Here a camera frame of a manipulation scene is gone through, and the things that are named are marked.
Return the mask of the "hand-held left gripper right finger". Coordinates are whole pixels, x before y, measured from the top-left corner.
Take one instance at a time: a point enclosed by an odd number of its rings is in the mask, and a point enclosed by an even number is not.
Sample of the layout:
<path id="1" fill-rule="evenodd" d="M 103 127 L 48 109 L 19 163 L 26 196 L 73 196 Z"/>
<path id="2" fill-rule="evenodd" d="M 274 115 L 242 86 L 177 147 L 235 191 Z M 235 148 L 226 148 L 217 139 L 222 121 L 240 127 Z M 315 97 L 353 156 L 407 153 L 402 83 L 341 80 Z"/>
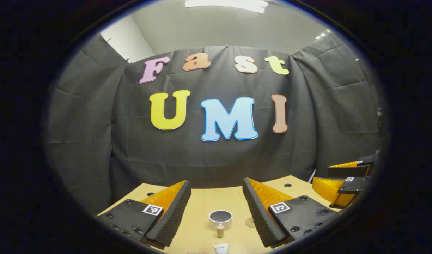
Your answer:
<path id="1" fill-rule="evenodd" d="M 308 195 L 293 198 L 248 177 L 243 179 L 243 194 L 264 247 L 306 237 L 337 214 Z"/>

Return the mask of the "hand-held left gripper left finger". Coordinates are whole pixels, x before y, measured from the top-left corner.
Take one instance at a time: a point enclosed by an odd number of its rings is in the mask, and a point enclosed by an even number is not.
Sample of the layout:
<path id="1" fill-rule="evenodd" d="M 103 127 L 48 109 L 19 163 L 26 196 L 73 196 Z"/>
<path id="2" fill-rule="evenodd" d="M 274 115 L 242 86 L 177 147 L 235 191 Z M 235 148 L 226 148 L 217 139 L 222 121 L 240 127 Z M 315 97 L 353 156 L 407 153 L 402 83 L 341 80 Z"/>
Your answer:
<path id="1" fill-rule="evenodd" d="M 163 250 L 171 245 L 190 196 L 190 181 L 184 180 L 142 201 L 126 198 L 95 218 L 122 238 Z"/>

